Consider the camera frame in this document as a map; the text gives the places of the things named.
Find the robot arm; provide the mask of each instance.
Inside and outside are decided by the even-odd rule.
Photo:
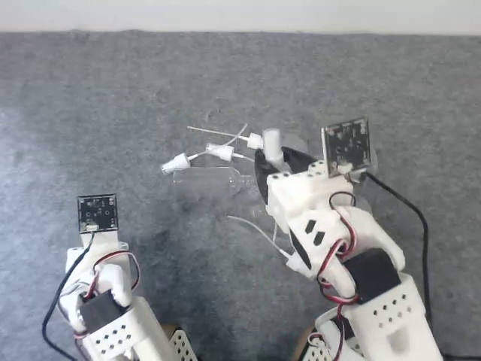
[[[115,195],[79,198],[84,246],[94,239],[60,295],[59,310],[88,354],[84,356],[92,361],[196,361],[186,333],[175,329],[168,336],[147,301],[133,296],[140,267],[129,246],[119,242],[115,203]],[[107,227],[114,229],[105,229],[106,220]],[[83,247],[68,250],[66,269],[83,251]],[[131,258],[137,269],[135,281]]]
[[[292,240],[287,265],[341,296],[330,298],[340,307],[316,321],[317,341],[334,361],[441,361],[416,285],[401,273],[402,249],[368,212],[351,205],[346,177],[283,148],[289,166],[293,152],[295,170],[288,172],[266,165],[258,150],[256,177],[267,212]],[[308,341],[304,359],[325,355]]]

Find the white plastic connector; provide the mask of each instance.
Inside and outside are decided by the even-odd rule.
[[[234,155],[234,147],[231,145],[221,146],[214,143],[207,143],[205,150],[208,154],[216,156],[217,158],[225,160],[226,162],[231,162],[232,156]]]
[[[174,171],[186,168],[190,168],[190,161],[185,153],[181,153],[168,162],[162,164],[162,173],[170,174]]]
[[[262,133],[264,141],[264,155],[274,167],[281,169],[284,165],[284,154],[281,149],[280,130],[276,128],[266,129]]]
[[[249,137],[243,137],[247,141],[247,147],[250,149],[264,149],[264,139],[256,133],[250,133]]]

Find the perforated metal plate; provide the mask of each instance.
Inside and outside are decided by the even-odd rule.
[[[179,361],[197,361],[187,334],[178,329],[174,332],[170,340],[171,346],[174,348],[175,354]]]

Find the black plastic part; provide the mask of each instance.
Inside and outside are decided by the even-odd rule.
[[[115,194],[81,196],[77,197],[77,203],[80,233],[118,230],[119,221]]]
[[[265,204],[268,203],[268,176],[274,173],[279,173],[279,169],[265,160],[265,155],[262,150],[256,150],[254,154],[254,169],[256,170],[257,187],[261,193]]]
[[[312,269],[312,265],[310,264],[310,259],[309,259],[309,256],[307,255],[307,252],[306,250],[304,249],[304,247],[301,246],[301,244],[299,243],[299,240],[298,238],[295,236],[294,232],[290,229],[289,230],[291,232],[291,239],[292,239],[292,246],[295,248],[295,250],[299,253],[299,256],[301,257],[301,259],[304,261],[304,263],[306,264],[306,266],[309,268],[309,269]]]
[[[379,248],[371,248],[348,259],[344,266],[355,282],[360,305],[401,284],[389,255]]]
[[[306,234],[311,233],[314,230],[315,225],[316,225],[315,220],[310,220],[309,222],[307,222],[307,226],[306,226],[306,229],[305,229]]]
[[[344,325],[344,338],[346,340],[350,340],[351,338],[353,338],[355,336],[354,331],[352,330],[352,327],[351,327],[351,323],[344,316],[341,316],[341,320],[339,320],[338,316],[331,318],[331,321],[334,322],[334,324],[339,329],[339,331],[341,331],[341,327],[342,327],[340,323],[341,322],[343,323],[343,325]]]
[[[313,156],[302,153],[299,150],[289,147],[282,147],[282,150],[284,153],[284,162],[289,165],[293,174],[308,170],[309,165],[317,161]]]
[[[319,246],[324,239],[325,232],[317,232],[316,237],[314,237],[314,245]]]
[[[80,314],[89,333],[93,333],[110,322],[121,317],[126,312],[126,308],[118,305],[112,296],[112,291],[108,290],[88,300],[80,306]]]

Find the wire bundle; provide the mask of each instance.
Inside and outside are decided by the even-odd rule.
[[[317,277],[316,277],[317,282],[319,283],[319,288],[320,288],[321,294],[326,299],[328,299],[329,301],[337,304],[337,318],[338,318],[339,323],[340,323],[340,339],[339,339],[339,346],[337,347],[336,356],[334,357],[333,361],[339,361],[341,352],[343,350],[344,337],[346,336],[345,335],[346,330],[345,330],[343,316],[342,316],[342,308],[343,308],[344,305],[354,305],[359,299],[359,296],[357,294],[354,295],[350,299],[346,299],[346,298],[343,298],[343,297],[333,296],[333,295],[328,294],[326,292],[326,290],[331,289],[332,285],[329,282],[327,282],[327,280],[321,278],[321,274],[325,271],[325,269],[328,267],[329,263],[333,260],[333,258],[335,256],[338,256],[341,259],[347,258],[355,250],[355,246],[356,246],[356,242],[357,242],[354,228],[351,227],[349,222],[347,222],[347,220],[343,217],[343,215],[335,208],[335,206],[332,202],[332,199],[335,196],[340,195],[340,194],[350,196],[351,199],[352,199],[352,205],[353,206],[355,206],[356,200],[355,200],[355,196],[352,193],[349,193],[349,192],[336,192],[336,193],[331,194],[331,196],[329,197],[329,207],[331,207],[331,209],[333,211],[336,211],[339,214],[341,222],[349,230],[349,243],[347,243],[346,240],[344,240],[343,238],[340,238],[340,239],[336,240],[336,242],[332,245],[332,247],[329,250],[326,257],[324,258],[324,261],[322,262],[321,267],[320,267],[319,271],[317,272]],[[319,333],[316,333],[316,332],[311,333],[309,335],[309,337],[307,338],[307,342],[311,345],[313,345],[312,344],[312,338],[313,337],[321,338],[322,336]]]
[[[135,258],[135,255],[132,252],[127,251],[127,250],[118,250],[118,251],[115,251],[115,252],[112,252],[112,253],[108,253],[105,256],[97,259],[97,261],[95,261],[95,263],[93,264],[93,267],[92,267],[92,270],[94,272],[94,278],[92,279],[92,282],[90,284],[85,284],[84,282],[78,281],[74,284],[74,286],[71,288],[71,290],[64,291],[63,288],[65,287],[65,284],[67,283],[67,280],[70,278],[73,271],[80,264],[80,262],[85,257],[85,255],[90,251],[90,248],[92,246],[94,237],[95,237],[95,233],[92,234],[92,238],[90,239],[90,242],[89,242],[88,246],[85,248],[85,250],[82,252],[82,254],[79,255],[79,257],[74,261],[74,263],[72,264],[70,269],[65,274],[64,278],[62,279],[62,282],[59,285],[59,288],[57,289],[57,292],[56,292],[55,296],[53,297],[52,304],[50,305],[50,308],[49,308],[47,314],[45,315],[44,322],[42,323],[42,336],[43,336],[45,342],[52,349],[54,349],[56,352],[58,352],[62,356],[64,356],[64,358],[70,359],[70,360],[73,360],[73,361],[75,361],[76,359],[72,355],[70,355],[69,353],[64,351],[62,348],[60,348],[59,346],[54,344],[49,339],[48,334],[47,334],[47,325],[50,322],[50,318],[52,317],[53,310],[55,309],[55,307],[57,307],[59,309],[59,311],[62,314],[62,316],[64,317],[64,319],[66,319],[68,321],[68,316],[65,313],[65,311],[62,309],[62,307],[60,306],[59,300],[63,296],[67,296],[69,294],[72,294],[76,290],[78,290],[78,288],[81,287],[81,285],[87,285],[88,286],[88,290],[87,290],[87,292],[86,292],[86,294],[83,298],[84,299],[92,299],[97,294],[96,287],[98,286],[98,276],[99,276],[99,273],[100,273],[99,266],[103,262],[108,261],[109,259],[113,259],[117,256],[127,255],[127,256],[130,256],[132,258],[132,260],[134,261],[135,270],[136,270],[136,278],[135,278],[134,282],[132,283],[132,290],[135,290],[137,288],[138,284],[141,281],[141,267],[139,266],[139,263],[138,263],[137,259]],[[84,333],[80,333],[80,334],[74,332],[75,347],[78,349],[80,355],[85,360],[87,360],[88,358],[86,357],[86,354],[83,350],[82,340],[86,336],[88,336],[88,332],[84,332]]]

